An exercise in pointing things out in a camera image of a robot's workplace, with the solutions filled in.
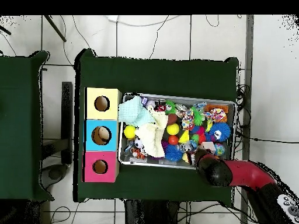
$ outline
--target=light blue cloth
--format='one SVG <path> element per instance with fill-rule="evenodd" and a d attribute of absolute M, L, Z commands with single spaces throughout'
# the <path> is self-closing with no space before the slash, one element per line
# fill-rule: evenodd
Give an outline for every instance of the light blue cloth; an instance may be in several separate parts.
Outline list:
<path fill-rule="evenodd" d="M 143 107 L 141 98 L 134 96 L 133 99 L 119 104 L 119 122 L 135 127 L 146 123 L 154 123 L 155 119 L 150 112 Z"/>

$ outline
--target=pink box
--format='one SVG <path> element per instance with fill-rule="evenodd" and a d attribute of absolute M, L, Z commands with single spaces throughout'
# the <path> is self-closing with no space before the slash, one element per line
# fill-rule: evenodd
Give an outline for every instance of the pink box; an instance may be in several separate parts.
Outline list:
<path fill-rule="evenodd" d="M 119 163 L 116 159 L 116 151 L 87 151 L 85 152 L 85 165 L 82 164 L 84 169 L 83 182 L 115 182 L 119 173 Z M 100 172 L 95 172 L 96 162 L 101 161 Z"/>

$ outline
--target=blue box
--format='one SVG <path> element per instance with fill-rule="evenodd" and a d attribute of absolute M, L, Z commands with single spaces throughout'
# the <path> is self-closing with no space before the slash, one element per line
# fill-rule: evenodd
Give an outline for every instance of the blue box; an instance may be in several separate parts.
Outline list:
<path fill-rule="evenodd" d="M 110 141 L 98 145 L 92 140 L 92 132 L 96 127 L 106 127 L 111 134 Z M 116 120 L 87 120 L 86 121 L 86 151 L 116 151 L 117 150 L 117 121 Z"/>

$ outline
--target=box hole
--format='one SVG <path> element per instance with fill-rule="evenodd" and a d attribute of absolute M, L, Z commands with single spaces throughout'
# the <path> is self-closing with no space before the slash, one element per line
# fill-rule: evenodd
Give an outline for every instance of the box hole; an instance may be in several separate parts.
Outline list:
<path fill-rule="evenodd" d="M 92 169 L 95 173 L 103 174 L 108 170 L 108 164 L 104 160 L 97 160 L 93 165 Z"/>
<path fill-rule="evenodd" d="M 107 111 L 110 107 L 109 99 L 106 96 L 99 96 L 95 100 L 95 109 L 97 111 Z"/>
<path fill-rule="evenodd" d="M 111 140 L 111 131 L 105 126 L 98 126 L 92 131 L 91 138 L 95 144 L 106 145 Z"/>

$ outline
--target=red ball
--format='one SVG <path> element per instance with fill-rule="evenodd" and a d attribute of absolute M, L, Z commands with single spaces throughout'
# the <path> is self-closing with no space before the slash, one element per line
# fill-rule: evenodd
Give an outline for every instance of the red ball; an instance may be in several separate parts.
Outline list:
<path fill-rule="evenodd" d="M 179 138 L 177 136 L 171 135 L 168 138 L 168 143 L 171 145 L 177 145 L 179 143 Z"/>

